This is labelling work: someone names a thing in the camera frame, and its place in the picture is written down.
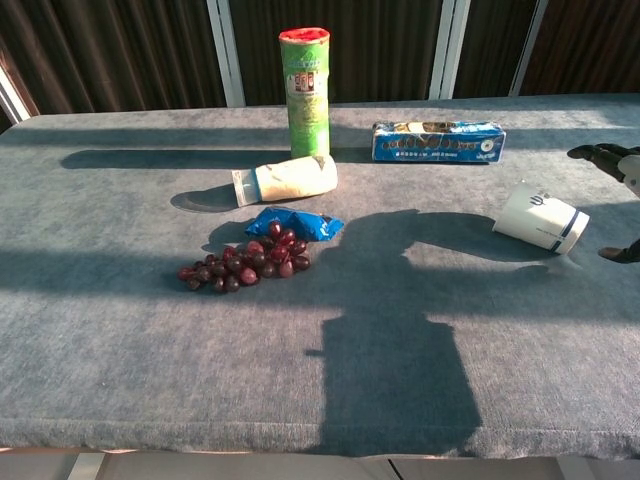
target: paper cup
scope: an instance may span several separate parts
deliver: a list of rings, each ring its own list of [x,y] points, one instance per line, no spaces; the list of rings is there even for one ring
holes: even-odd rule
[[[589,223],[589,215],[521,182],[493,226],[500,232],[551,252],[566,254]]]

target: plastic bottle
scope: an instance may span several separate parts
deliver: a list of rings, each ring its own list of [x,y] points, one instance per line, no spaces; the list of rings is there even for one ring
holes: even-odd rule
[[[330,155],[295,158],[231,174],[240,207],[320,195],[338,186],[338,171]]]

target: grape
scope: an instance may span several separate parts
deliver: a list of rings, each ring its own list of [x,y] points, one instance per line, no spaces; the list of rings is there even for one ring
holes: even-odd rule
[[[296,240],[294,244],[289,248],[291,255],[300,255],[307,250],[307,242],[304,240]]]
[[[225,277],[227,275],[227,267],[224,266],[224,262],[218,260],[211,267],[211,273],[213,273],[216,277]]]
[[[269,236],[274,240],[277,240],[282,233],[282,224],[280,222],[273,221],[269,224]]]
[[[267,260],[267,262],[264,264],[264,266],[258,271],[258,273],[260,274],[261,277],[264,278],[271,278],[275,275],[276,273],[276,266],[273,264],[273,262]]]
[[[251,240],[247,244],[247,252],[249,252],[249,254],[254,254],[256,252],[264,252],[264,248],[262,248],[262,245],[260,245],[259,242],[256,242],[255,240]]]
[[[293,268],[298,271],[306,270],[311,266],[311,262],[307,257],[303,257],[302,255],[298,255],[293,257]]]
[[[218,293],[224,292],[224,278],[216,278],[211,285],[214,291]]]
[[[240,280],[245,285],[253,285],[258,281],[258,275],[256,275],[254,270],[247,267],[240,273]]]
[[[278,268],[278,272],[282,278],[288,278],[293,275],[293,264],[291,263],[291,260],[283,262]]]
[[[180,280],[182,280],[183,282],[186,282],[191,277],[193,277],[195,275],[195,273],[196,273],[196,271],[193,268],[191,268],[191,267],[183,267],[180,270],[178,270],[178,278]]]
[[[242,270],[242,260],[238,257],[229,257],[227,260],[227,268],[233,273],[239,273]]]
[[[270,250],[276,246],[275,240],[271,237],[267,237],[266,235],[258,238],[258,242],[267,250]]]
[[[224,289],[227,292],[237,292],[240,289],[240,282],[235,275],[229,275],[225,278]]]
[[[197,278],[190,278],[189,280],[187,280],[187,287],[189,287],[190,290],[197,290],[201,286],[202,284]]]
[[[267,263],[267,256],[264,252],[256,252],[252,255],[251,261],[254,267],[263,267]]]
[[[242,260],[244,264],[248,265],[251,263],[251,254],[246,250],[238,250],[237,257]]]
[[[209,270],[209,267],[200,267],[196,271],[196,278],[201,282],[208,282],[211,280],[211,271]]]
[[[290,228],[283,230],[282,233],[280,234],[280,238],[278,238],[279,245],[289,246],[295,241],[296,241],[296,232],[294,232]]]
[[[229,258],[233,257],[236,254],[236,249],[233,247],[227,247],[222,252],[222,259],[226,262]]]
[[[289,251],[287,247],[283,245],[278,245],[273,250],[271,250],[271,260],[275,263],[282,263],[289,256]]]

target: blue snack bag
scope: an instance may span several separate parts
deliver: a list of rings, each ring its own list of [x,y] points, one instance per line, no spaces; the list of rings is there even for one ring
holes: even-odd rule
[[[284,207],[267,207],[246,228],[247,235],[267,235],[269,224],[278,221],[284,228],[291,228],[296,237],[307,242],[326,242],[335,237],[344,222],[337,218],[301,212]]]

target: brown wall panel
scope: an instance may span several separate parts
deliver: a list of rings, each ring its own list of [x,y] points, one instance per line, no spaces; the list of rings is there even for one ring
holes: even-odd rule
[[[509,94],[536,0],[472,0],[454,98]]]
[[[225,105],[206,0],[2,0],[0,48],[32,114]]]
[[[549,0],[521,95],[640,92],[640,1]]]
[[[232,0],[248,105],[285,102],[278,34],[319,26],[331,32],[334,102],[424,99],[441,0]]]

